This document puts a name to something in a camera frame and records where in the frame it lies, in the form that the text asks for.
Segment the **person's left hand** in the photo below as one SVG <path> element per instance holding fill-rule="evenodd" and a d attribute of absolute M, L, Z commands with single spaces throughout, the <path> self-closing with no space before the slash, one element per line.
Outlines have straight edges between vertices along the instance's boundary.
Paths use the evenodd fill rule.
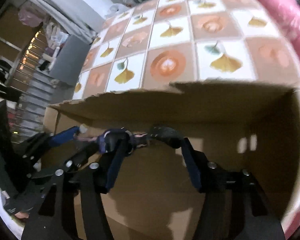
<path fill-rule="evenodd" d="M 29 214 L 26 212 L 18 212 L 14 216 L 17 217 L 18 219 L 28 219 L 29 218 Z"/>

